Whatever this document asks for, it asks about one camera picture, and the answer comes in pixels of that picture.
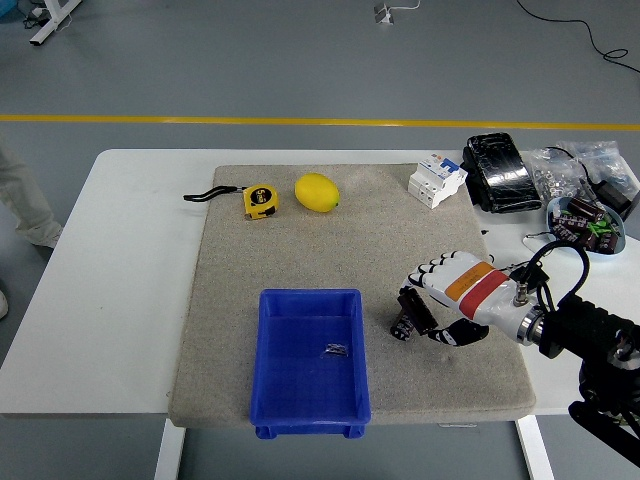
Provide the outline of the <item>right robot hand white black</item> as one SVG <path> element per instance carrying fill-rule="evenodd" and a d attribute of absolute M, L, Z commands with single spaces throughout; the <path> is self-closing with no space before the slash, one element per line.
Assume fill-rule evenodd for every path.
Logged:
<path fill-rule="evenodd" d="M 440 328 L 418 293 L 420 288 L 460 318 Z M 461 347 L 484 339 L 494 326 L 520 344 L 530 343 L 527 316 L 533 306 L 526 292 L 503 271 L 469 252 L 445 253 L 418 265 L 403 281 L 398 302 L 402 322 L 392 332 L 402 340 L 417 332 L 439 343 Z"/>

